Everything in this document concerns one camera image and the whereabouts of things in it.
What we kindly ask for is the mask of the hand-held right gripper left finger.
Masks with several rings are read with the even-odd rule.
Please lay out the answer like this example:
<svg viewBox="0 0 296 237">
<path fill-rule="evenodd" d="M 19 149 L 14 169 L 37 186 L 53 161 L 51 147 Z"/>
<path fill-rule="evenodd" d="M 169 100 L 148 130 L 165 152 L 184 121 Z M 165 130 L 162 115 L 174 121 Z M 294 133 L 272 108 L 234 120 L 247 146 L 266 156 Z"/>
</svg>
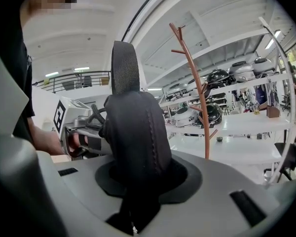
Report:
<svg viewBox="0 0 296 237">
<path fill-rule="evenodd" d="M 61 211 L 70 237 L 126 237 L 106 223 L 120 209 L 122 199 L 108 196 L 96 182 L 97 170 L 113 162 L 112 156 L 56 163 L 58 171 L 74 168 L 62 176 L 65 185 Z"/>
</svg>

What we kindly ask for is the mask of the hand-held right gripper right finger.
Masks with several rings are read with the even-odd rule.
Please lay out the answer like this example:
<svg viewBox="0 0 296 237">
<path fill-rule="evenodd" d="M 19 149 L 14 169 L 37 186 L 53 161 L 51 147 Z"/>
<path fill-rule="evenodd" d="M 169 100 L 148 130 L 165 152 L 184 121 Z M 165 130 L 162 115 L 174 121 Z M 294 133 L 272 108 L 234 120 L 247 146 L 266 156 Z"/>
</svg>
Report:
<svg viewBox="0 0 296 237">
<path fill-rule="evenodd" d="M 230 193 L 244 191 L 266 216 L 280 205 L 264 186 L 229 165 L 183 152 L 173 156 L 196 166 L 202 184 L 186 202 L 163 205 L 140 233 L 142 237 L 255 237 L 260 233 L 250 226 Z"/>
</svg>

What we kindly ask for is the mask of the person's left hand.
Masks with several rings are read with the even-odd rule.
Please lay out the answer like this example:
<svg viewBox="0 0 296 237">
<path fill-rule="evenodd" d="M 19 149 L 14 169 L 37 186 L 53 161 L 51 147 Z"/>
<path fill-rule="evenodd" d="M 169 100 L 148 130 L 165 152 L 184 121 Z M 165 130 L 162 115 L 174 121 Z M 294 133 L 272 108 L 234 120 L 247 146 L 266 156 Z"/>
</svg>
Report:
<svg viewBox="0 0 296 237">
<path fill-rule="evenodd" d="M 70 154 L 74 154 L 74 151 L 79 148 L 80 141 L 79 141 L 79 134 L 72 133 L 68 136 L 68 145 L 70 149 Z"/>
</svg>

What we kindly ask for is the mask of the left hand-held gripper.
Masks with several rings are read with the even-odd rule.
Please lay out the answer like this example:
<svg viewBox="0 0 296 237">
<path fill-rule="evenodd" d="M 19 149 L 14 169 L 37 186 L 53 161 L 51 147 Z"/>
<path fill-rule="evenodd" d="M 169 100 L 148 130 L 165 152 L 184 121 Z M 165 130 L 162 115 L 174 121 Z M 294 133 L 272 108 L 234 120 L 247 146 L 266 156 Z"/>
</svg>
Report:
<svg viewBox="0 0 296 237">
<path fill-rule="evenodd" d="M 102 126 L 105 119 L 96 105 L 87 106 L 78 100 L 61 97 L 55 114 L 54 127 L 60 139 L 64 153 L 72 160 L 94 158 L 109 153 L 108 142 L 101 137 Z M 79 134 L 80 146 L 70 154 L 68 136 L 72 133 Z"/>
</svg>

